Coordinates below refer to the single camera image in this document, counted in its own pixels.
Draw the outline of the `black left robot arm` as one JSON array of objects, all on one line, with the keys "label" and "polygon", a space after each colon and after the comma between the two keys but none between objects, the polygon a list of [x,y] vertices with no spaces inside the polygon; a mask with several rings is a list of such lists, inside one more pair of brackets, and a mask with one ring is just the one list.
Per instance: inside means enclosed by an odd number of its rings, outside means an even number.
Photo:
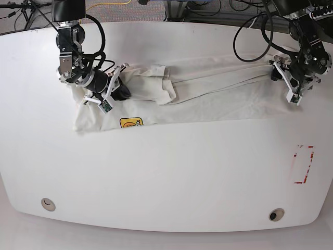
[{"label": "black left robot arm", "polygon": [[[275,12],[269,10],[268,1],[262,1],[265,10],[259,14],[262,17],[261,34],[267,47],[288,55],[290,63],[279,58],[270,60],[271,79],[284,80],[288,87],[287,101],[299,104],[303,93],[311,90],[314,82],[321,81],[318,76],[327,74],[332,68],[332,57],[324,48],[314,20],[315,16],[331,11],[332,4],[322,1],[273,1],[273,4]],[[299,43],[299,51],[289,51],[274,44],[273,16],[288,20],[289,34]]]}]

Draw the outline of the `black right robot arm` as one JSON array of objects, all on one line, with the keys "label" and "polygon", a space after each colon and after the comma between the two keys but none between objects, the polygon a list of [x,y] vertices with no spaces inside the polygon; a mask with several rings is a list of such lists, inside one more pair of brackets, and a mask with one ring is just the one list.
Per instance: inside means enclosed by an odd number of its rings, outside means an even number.
[{"label": "black right robot arm", "polygon": [[[100,49],[92,54],[82,50],[85,31],[79,24],[87,18],[94,22],[101,35]],[[83,89],[88,101],[110,108],[111,101],[124,101],[131,92],[119,77],[123,65],[109,76],[101,70],[106,61],[106,36],[101,23],[86,13],[85,1],[52,1],[52,22],[58,23],[56,44],[59,48],[59,81]]]}]

